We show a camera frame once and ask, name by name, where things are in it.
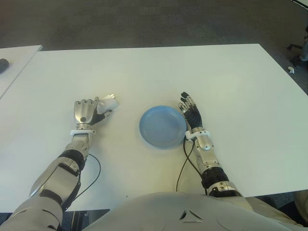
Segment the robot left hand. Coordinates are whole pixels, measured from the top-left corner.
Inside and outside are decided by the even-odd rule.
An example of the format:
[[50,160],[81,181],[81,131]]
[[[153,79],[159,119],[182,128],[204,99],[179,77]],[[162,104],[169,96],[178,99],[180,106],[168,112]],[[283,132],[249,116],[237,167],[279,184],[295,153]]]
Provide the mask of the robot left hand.
[[94,100],[75,101],[74,104],[74,120],[77,126],[93,126],[94,124],[106,119],[112,110],[107,110],[103,113],[98,112],[99,98]]

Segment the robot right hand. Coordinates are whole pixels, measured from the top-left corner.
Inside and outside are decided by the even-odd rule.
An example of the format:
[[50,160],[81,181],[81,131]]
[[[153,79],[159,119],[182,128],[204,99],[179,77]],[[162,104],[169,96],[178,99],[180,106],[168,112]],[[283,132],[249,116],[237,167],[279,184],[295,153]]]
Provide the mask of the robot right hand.
[[186,92],[181,93],[181,98],[180,98],[180,103],[178,104],[178,108],[183,113],[191,129],[203,127],[201,114],[193,98],[188,93]]

